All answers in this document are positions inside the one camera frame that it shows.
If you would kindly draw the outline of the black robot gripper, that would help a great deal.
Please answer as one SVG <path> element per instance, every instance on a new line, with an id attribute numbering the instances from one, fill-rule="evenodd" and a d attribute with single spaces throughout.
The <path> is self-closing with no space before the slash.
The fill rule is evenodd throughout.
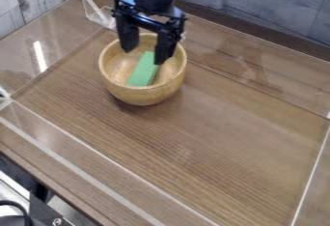
<path id="1" fill-rule="evenodd" d="M 138 29 L 157 33 L 154 64 L 172 57 L 184 31 L 185 14 L 175 7 L 173 0 L 113 0 L 113 17 L 124 52 L 138 44 Z"/>

